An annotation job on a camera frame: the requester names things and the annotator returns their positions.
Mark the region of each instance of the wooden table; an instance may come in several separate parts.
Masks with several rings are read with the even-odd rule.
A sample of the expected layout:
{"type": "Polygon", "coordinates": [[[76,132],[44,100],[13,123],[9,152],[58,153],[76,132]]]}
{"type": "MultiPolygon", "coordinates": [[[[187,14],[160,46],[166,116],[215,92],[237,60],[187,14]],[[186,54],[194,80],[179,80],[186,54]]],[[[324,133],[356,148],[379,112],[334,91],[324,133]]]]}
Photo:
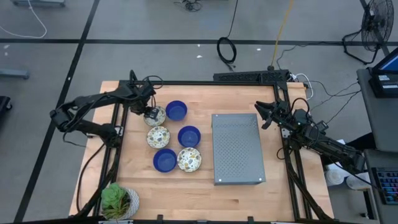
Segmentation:
{"type": "MultiPolygon", "coordinates": [[[[101,92],[113,91],[118,82],[103,82],[101,92]]],[[[288,83],[290,101],[305,98],[302,83],[288,83]]],[[[215,113],[257,113],[256,100],[274,101],[271,86],[180,86],[165,85],[156,90],[157,105],[165,107],[168,102],[182,100],[188,106],[183,121],[166,119],[163,124],[171,133],[167,148],[176,154],[183,148],[177,140],[178,131],[186,125],[194,125],[201,132],[197,149],[202,163],[193,173],[186,173],[178,166],[170,173],[160,173],[153,167],[152,159],[157,152],[146,142],[150,127],[142,116],[129,113],[127,117],[117,183],[132,188],[139,194],[140,207],[132,217],[140,220],[155,220],[163,214],[165,220],[224,220],[246,221],[253,216],[255,221],[293,221],[292,202],[285,162],[276,157],[282,147],[279,127],[273,123],[267,130],[260,128],[263,121],[258,115],[261,146],[266,172],[266,182],[258,185],[214,186],[213,147],[211,115],[215,113]]],[[[305,108],[297,101],[295,108],[305,108]]],[[[110,123],[113,106],[95,111],[93,121],[110,123]]],[[[82,166],[102,144],[99,138],[89,139],[82,166]]],[[[300,150],[307,189],[325,211],[333,217],[321,160],[318,154],[300,150]]],[[[104,150],[88,165],[82,180],[81,205],[88,201],[98,186],[104,150]]],[[[301,217],[305,217],[301,194],[297,189],[301,217]]],[[[76,213],[76,193],[70,214],[76,213]]]]}

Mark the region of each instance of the concrete floor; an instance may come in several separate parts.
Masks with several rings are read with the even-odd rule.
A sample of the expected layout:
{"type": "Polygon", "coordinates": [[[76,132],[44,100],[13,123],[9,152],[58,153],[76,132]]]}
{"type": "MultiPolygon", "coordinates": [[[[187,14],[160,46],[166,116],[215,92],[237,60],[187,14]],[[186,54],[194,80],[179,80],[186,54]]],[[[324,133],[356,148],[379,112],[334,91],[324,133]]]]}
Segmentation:
{"type": "MultiPolygon", "coordinates": [[[[229,31],[234,0],[202,1],[203,8],[189,13],[168,1],[101,0],[89,39],[218,39],[229,31]]],[[[289,1],[240,1],[231,39],[274,40],[289,1]]],[[[46,39],[79,39],[93,0],[67,0],[66,8],[35,8],[47,26],[46,39]]],[[[283,40],[341,40],[360,28],[363,10],[359,1],[296,1],[282,34],[283,40]]],[[[0,26],[25,35],[40,35],[41,27],[26,7],[0,2],[0,26]]],[[[12,36],[0,31],[0,38],[12,36]]],[[[390,41],[398,41],[398,28],[390,41]]],[[[0,78],[0,95],[10,96],[14,109],[0,129],[0,223],[12,222],[32,172],[45,132],[49,111],[54,109],[77,44],[1,44],[0,67],[28,69],[29,80],[0,78]]],[[[266,70],[272,45],[237,45],[236,71],[266,70]]],[[[372,53],[350,47],[360,57],[372,53]]],[[[379,54],[377,62],[382,59],[379,54]]],[[[342,47],[297,47],[280,60],[282,68],[305,73],[336,93],[356,80],[362,64],[343,53],[342,47]]],[[[212,80],[214,73],[228,72],[219,60],[216,45],[112,45],[86,44],[77,65],[67,100],[94,94],[103,80],[127,79],[130,69],[138,78],[159,75],[164,80],[212,80]]],[[[314,83],[311,106],[327,99],[314,83]]],[[[339,97],[313,111],[316,120],[328,120],[349,97],[339,97]]],[[[370,126],[360,94],[331,123],[328,135],[350,141],[368,133],[370,126]]],[[[81,134],[68,136],[84,144],[81,134]]],[[[25,221],[68,215],[83,150],[62,142],[56,131],[30,201],[25,221]]],[[[330,189],[336,218],[347,222],[377,223],[359,217],[365,212],[361,192],[344,187],[330,189]]]]}

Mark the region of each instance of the keyboard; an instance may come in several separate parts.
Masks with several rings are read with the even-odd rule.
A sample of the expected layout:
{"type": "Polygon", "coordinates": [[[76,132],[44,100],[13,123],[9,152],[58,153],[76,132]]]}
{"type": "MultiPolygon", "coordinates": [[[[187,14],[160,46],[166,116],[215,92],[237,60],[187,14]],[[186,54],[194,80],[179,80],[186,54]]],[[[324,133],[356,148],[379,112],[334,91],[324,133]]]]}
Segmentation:
{"type": "Polygon", "coordinates": [[[398,167],[396,168],[372,168],[377,186],[383,190],[380,192],[381,200],[386,205],[398,205],[398,167]]]}
{"type": "Polygon", "coordinates": [[[275,83],[286,82],[290,77],[288,70],[273,70],[273,71],[255,71],[255,72],[229,72],[229,73],[215,73],[213,75],[214,81],[227,82],[257,82],[257,83],[275,83]]]}

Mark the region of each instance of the gray metal box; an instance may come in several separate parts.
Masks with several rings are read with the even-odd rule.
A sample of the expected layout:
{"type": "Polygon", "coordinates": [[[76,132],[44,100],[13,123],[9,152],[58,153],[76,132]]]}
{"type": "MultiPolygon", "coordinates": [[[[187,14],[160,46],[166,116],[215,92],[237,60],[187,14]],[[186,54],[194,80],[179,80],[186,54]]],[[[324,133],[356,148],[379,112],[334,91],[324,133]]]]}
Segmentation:
{"type": "Polygon", "coordinates": [[[215,185],[266,181],[256,114],[213,114],[215,185]]]}

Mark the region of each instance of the computer monitor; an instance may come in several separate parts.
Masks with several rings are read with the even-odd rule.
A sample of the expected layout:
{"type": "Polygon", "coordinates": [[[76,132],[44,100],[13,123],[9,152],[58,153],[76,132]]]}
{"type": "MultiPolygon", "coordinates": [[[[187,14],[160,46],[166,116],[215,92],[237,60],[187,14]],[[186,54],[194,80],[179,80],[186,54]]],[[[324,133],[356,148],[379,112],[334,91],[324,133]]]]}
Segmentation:
{"type": "Polygon", "coordinates": [[[398,48],[371,69],[369,80],[378,98],[398,98],[398,48]]]}

